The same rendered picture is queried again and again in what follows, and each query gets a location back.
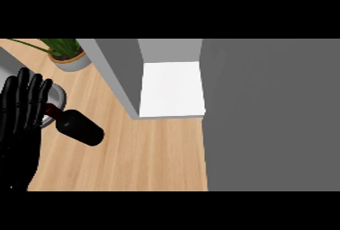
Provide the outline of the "dark wine bottle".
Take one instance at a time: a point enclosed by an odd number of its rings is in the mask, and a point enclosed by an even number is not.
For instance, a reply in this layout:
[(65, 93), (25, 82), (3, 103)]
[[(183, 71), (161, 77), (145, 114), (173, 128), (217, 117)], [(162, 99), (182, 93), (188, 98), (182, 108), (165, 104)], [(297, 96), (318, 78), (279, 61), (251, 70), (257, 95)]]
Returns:
[(52, 103), (46, 105), (46, 115), (56, 121), (57, 131), (89, 146), (103, 140), (103, 129), (77, 110), (62, 110)]

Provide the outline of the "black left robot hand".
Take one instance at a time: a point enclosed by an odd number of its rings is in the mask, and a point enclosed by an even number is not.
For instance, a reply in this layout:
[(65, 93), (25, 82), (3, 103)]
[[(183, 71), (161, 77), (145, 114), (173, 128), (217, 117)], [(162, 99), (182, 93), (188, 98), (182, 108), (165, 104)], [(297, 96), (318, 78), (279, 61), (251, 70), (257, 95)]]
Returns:
[(6, 79), (0, 92), (0, 193), (26, 191), (35, 175), (52, 84), (26, 67)]

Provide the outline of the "dark grey cabinet door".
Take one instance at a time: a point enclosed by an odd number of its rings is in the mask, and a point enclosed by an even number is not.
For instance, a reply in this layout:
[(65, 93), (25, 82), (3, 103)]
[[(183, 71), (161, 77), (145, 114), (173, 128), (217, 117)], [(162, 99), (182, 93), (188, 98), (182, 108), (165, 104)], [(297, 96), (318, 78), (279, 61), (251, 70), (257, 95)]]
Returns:
[(210, 190), (340, 190), (340, 40), (205, 40)]

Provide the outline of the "grey open cabinet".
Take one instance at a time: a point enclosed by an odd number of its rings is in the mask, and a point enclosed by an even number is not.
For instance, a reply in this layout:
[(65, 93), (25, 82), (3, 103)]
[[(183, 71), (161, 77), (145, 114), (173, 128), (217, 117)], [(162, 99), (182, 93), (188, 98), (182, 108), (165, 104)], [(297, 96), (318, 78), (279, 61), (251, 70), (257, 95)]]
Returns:
[(204, 115), (199, 39), (80, 39), (78, 43), (131, 119)]

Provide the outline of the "potted green plant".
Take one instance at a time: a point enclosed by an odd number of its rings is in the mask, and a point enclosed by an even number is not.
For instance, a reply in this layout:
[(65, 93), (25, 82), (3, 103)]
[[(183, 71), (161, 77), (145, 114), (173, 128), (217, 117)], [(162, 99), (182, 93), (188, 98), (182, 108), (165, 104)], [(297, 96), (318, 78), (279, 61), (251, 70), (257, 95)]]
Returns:
[(63, 72), (77, 72), (91, 64), (91, 60), (77, 39), (40, 39), (46, 45), (44, 48), (23, 40), (10, 39), (10, 41), (43, 51)]

